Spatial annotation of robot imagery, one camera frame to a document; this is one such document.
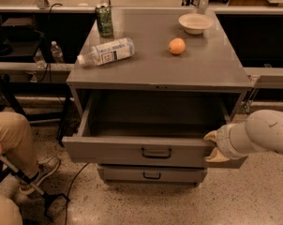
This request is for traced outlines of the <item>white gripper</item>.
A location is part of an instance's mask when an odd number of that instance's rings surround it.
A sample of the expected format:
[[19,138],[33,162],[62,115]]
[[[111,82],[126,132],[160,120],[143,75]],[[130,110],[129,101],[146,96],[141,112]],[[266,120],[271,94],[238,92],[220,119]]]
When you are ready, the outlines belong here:
[[203,140],[217,144],[211,154],[205,158],[207,162],[226,162],[249,155],[249,139],[244,123],[222,126],[217,131],[208,132]]

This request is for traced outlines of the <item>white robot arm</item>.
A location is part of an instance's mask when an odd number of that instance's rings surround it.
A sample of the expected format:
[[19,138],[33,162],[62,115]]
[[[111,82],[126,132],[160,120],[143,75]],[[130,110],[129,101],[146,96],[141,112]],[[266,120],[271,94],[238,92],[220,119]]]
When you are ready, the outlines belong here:
[[260,152],[283,155],[283,112],[256,111],[244,122],[224,125],[203,139],[216,144],[205,158],[208,162],[226,162]]

